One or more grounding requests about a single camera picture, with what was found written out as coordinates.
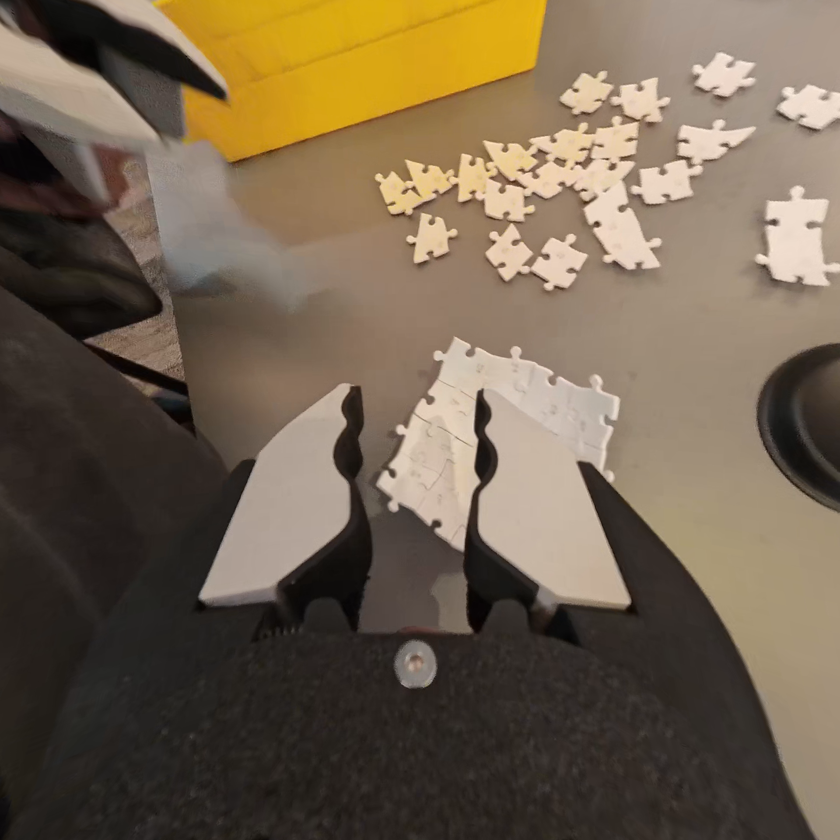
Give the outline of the pile of white puzzle pieces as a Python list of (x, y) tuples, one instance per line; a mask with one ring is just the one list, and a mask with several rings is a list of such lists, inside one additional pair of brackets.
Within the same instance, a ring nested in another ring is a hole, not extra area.
[[(716, 98), (730, 98), (752, 87), (755, 63), (717, 52), (706, 65), (691, 68), (694, 87)], [(609, 104), (619, 109), (609, 124), (590, 132), (586, 122), (575, 129), (531, 138), (526, 145), (483, 141), (489, 159), (462, 154), (457, 172), (431, 164), (405, 161), (408, 180), (395, 172), (374, 178), (386, 209), (394, 216), (411, 216), (453, 187), (457, 202), (478, 201), (484, 214), (507, 223), (501, 232), (491, 231), (486, 259), (504, 281), (518, 275), (541, 279), (546, 291), (568, 288), (578, 277), (587, 254), (576, 248), (577, 237), (550, 237), (535, 254), (524, 242), (518, 225), (533, 214), (529, 198), (543, 201), (572, 190), (583, 203), (584, 220), (602, 248), (602, 261), (624, 270), (655, 270), (661, 267), (657, 249), (660, 238), (645, 234), (632, 209), (631, 196), (647, 207), (685, 201), (695, 195), (694, 181), (704, 164), (718, 161), (750, 139), (755, 127), (728, 129), (725, 119), (711, 126), (683, 124), (676, 135), (676, 158), (637, 171), (637, 183), (627, 187), (634, 171), (639, 132), (643, 124), (661, 123), (670, 98), (660, 96), (658, 79), (647, 78), (622, 85), (606, 79), (606, 71), (581, 73), (559, 102), (574, 116), (594, 114)], [(818, 132), (838, 122), (838, 91), (814, 85), (785, 87), (775, 111), (800, 127)], [(413, 247), (413, 262), (421, 265), (449, 253), (457, 231), (443, 218), (421, 212), (415, 235), (406, 242)]]

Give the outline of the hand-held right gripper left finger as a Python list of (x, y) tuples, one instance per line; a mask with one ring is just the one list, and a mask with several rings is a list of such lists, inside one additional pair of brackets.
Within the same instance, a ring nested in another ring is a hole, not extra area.
[(330, 600), (359, 629), (372, 565), (363, 427), (361, 388), (339, 384), (259, 451), (198, 594), (204, 607), (271, 603), (297, 623)]

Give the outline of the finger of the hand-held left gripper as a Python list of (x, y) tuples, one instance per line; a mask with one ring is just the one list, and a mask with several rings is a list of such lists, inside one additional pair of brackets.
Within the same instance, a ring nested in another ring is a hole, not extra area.
[(145, 151), (161, 136), (97, 72), (1, 27), (1, 111), (79, 143)]
[(223, 76), (150, 2), (46, 1), (39, 13), (54, 35), (90, 38), (217, 100), (228, 99)]

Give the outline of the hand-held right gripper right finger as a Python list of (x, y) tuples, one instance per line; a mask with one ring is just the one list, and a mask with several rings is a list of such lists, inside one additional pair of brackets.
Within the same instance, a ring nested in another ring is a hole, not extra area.
[(499, 391), (476, 399), (478, 485), (469, 505), (467, 618), (479, 632), (514, 602), (561, 634), (566, 607), (623, 613), (632, 604), (573, 451)]

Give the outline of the black office chair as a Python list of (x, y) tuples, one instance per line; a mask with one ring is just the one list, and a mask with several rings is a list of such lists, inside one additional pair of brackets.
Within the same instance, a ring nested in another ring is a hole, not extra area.
[(1, 211), (2, 288), (53, 322), (114, 371), (159, 389), (152, 401), (194, 430), (183, 381), (89, 344), (160, 316), (164, 305), (130, 248), (103, 217)]

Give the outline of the person's dark trousers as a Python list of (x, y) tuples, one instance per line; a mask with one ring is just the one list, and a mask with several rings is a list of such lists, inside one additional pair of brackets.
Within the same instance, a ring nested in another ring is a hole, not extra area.
[(91, 639), (227, 475), (210, 447), (2, 290), (2, 834)]

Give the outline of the black round puzzle stand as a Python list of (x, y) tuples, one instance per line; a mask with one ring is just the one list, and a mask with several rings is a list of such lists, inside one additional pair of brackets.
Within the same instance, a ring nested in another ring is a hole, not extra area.
[(757, 425), (767, 454), (799, 491), (839, 510), (839, 344), (779, 364), (763, 384)]

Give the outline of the joined white puzzle strip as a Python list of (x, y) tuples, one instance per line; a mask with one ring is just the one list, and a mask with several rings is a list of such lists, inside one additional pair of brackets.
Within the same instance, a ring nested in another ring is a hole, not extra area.
[(829, 204), (825, 198), (806, 198), (801, 185), (790, 189), (786, 201), (767, 201), (763, 214), (766, 253), (757, 254), (754, 262), (777, 281), (830, 286), (828, 277), (838, 273), (839, 265), (824, 260), (822, 225)]

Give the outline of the assembled curved puzzle ball section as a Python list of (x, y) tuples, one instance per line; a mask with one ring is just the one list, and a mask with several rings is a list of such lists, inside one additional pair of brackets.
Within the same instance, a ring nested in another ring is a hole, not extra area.
[(576, 458), (590, 463), (608, 480), (605, 469), (612, 422), (620, 398), (605, 392), (596, 374), (576, 385), (549, 368), (524, 360), (518, 347), (507, 356), (474, 348), (453, 338), (434, 352), (437, 377), (395, 429), (400, 444), (383, 468), (376, 487), (389, 511), (406, 509), (439, 538), (463, 552), (476, 474), (476, 399), (490, 389), (559, 437)]

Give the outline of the yellow plastic bin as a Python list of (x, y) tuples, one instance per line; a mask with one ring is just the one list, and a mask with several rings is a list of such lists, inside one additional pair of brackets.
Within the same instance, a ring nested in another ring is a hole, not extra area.
[(187, 140), (235, 163), (529, 71), (545, 1), (155, 2), (225, 78)]

